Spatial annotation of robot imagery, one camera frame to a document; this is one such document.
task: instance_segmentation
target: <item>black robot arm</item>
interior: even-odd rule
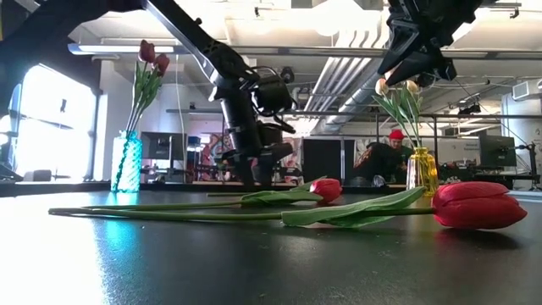
[[[41,62],[49,46],[107,12],[137,9],[152,13],[194,55],[215,85],[213,100],[222,104],[234,147],[222,159],[239,169],[237,175],[245,184],[254,183],[250,166],[253,158],[272,168],[292,153],[291,145],[281,143],[280,135],[282,131],[295,131],[276,115],[292,107],[285,83],[276,74],[261,77],[231,47],[210,37],[199,26],[201,21],[193,20],[174,0],[47,0],[0,42],[0,115],[8,113],[13,89],[29,68]],[[258,114],[274,117],[280,124],[259,124]]]
[[[482,4],[496,0],[389,0],[389,51],[379,67],[383,75],[396,67],[389,86],[418,76],[420,86],[435,80],[453,80],[456,68],[440,49],[450,46],[452,35],[463,23],[472,23]]]

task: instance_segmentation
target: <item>cable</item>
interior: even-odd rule
[[[183,112],[180,108],[180,94],[179,94],[179,54],[175,55],[175,91],[177,92],[177,107],[179,108],[179,117],[180,117],[180,133],[181,133],[181,139],[182,142],[182,148],[183,148],[183,170],[186,169],[186,159],[187,159],[187,151],[185,147],[186,137],[188,135],[185,134],[185,122],[183,120]]]
[[[471,97],[471,96],[472,96],[472,94],[470,94],[470,92],[467,91],[467,89],[465,89],[465,88],[462,86],[462,83],[459,82],[459,80],[455,80],[455,81],[456,81],[457,84],[458,84],[459,86],[461,86],[462,89],[467,93],[467,96],[468,96],[468,97]],[[490,114],[490,112],[488,111],[488,109],[486,109],[484,106],[482,106],[482,105],[479,105],[479,106],[481,107],[481,109],[482,109],[483,111],[485,111],[485,112],[487,112],[488,114]],[[519,141],[521,141],[521,142],[522,142],[523,144],[525,144],[525,145],[528,145],[527,142],[526,142],[524,139],[522,139],[520,136],[518,136],[518,135],[517,135],[514,131],[512,131],[508,126],[502,124],[502,121],[501,121],[500,119],[495,118],[495,120],[496,120],[501,126],[503,126],[506,130],[508,130],[508,132],[510,132],[511,134],[513,134]],[[527,165],[527,162],[525,162],[525,160],[523,160],[521,156],[516,155],[516,158],[517,158],[518,160],[520,160],[520,163],[523,163],[524,165]],[[531,170],[531,167],[528,166],[528,167],[526,167],[526,169],[530,171],[530,170]]]

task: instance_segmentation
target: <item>blue glass vase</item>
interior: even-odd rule
[[[121,131],[113,141],[113,162],[111,164],[111,191],[137,192],[141,182],[141,157],[143,144],[137,132]]]

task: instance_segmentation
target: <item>white tulip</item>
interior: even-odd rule
[[[374,87],[374,90],[376,91],[376,94],[380,96],[384,96],[388,94],[390,91],[390,88],[388,85],[386,85],[386,79],[381,78],[379,81],[376,82],[376,86]]]
[[[411,94],[418,94],[420,92],[420,87],[418,86],[418,84],[416,84],[415,82],[413,82],[412,80],[407,80],[406,81],[406,89],[411,93]]]

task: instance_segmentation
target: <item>person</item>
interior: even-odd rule
[[[394,178],[396,183],[405,184],[407,183],[407,165],[408,159],[414,154],[414,151],[410,147],[403,145],[403,140],[405,136],[400,130],[393,130],[390,133],[390,146],[395,149],[400,155],[402,164],[394,173]]]
[[[405,166],[408,164],[408,159],[414,154],[410,147],[403,146],[405,135],[400,130],[393,130],[390,133],[390,146],[401,153]]]
[[[354,168],[355,178],[351,183],[354,186],[372,186],[376,176],[390,181],[401,165],[401,154],[397,150],[385,143],[372,142]]]

